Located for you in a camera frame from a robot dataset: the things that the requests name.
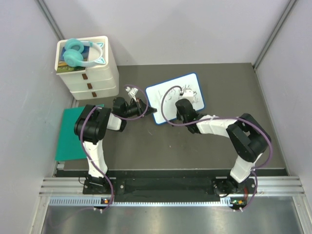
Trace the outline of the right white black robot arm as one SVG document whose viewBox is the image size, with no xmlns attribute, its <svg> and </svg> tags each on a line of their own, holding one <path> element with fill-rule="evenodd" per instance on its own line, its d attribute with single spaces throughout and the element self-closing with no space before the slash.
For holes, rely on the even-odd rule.
<svg viewBox="0 0 312 234">
<path fill-rule="evenodd" d="M 219 119 L 198 113 L 187 99 L 175 103 L 177 119 L 181 120 L 193 134 L 212 134 L 230 139 L 238 156 L 226 179 L 213 180 L 214 192 L 217 195 L 239 193 L 245 188 L 245 181 L 258 159 L 265 152 L 271 137 L 258 122 L 247 113 L 240 120 Z"/>
</svg>

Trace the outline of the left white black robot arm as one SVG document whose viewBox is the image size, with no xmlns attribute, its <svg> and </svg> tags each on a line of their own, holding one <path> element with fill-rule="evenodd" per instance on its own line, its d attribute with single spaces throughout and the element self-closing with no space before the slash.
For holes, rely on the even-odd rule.
<svg viewBox="0 0 312 234">
<path fill-rule="evenodd" d="M 99 195 L 112 191 L 107 177 L 108 166 L 104 159 L 103 139 L 106 130 L 122 132 L 131 117 L 144 117 L 157 112 L 140 98 L 130 103 L 122 97 L 113 100 L 113 107 L 86 105 L 78 117 L 74 133 L 78 136 L 88 160 L 88 175 L 85 178 L 83 194 Z"/>
</svg>

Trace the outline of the blue framed whiteboard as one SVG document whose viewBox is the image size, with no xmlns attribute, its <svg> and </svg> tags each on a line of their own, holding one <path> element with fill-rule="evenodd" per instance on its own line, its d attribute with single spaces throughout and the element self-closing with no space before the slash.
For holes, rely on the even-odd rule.
<svg viewBox="0 0 312 234">
<path fill-rule="evenodd" d="M 201 92 L 199 79 L 196 73 L 190 73 L 178 78 L 167 80 L 146 88 L 149 104 L 157 109 L 153 114 L 155 123 L 161 125 L 165 123 L 164 116 L 168 120 L 176 119 L 175 103 L 181 99 L 180 89 L 173 86 L 180 86 L 183 92 L 193 91 L 193 108 L 197 111 L 204 109 L 205 102 Z"/>
</svg>

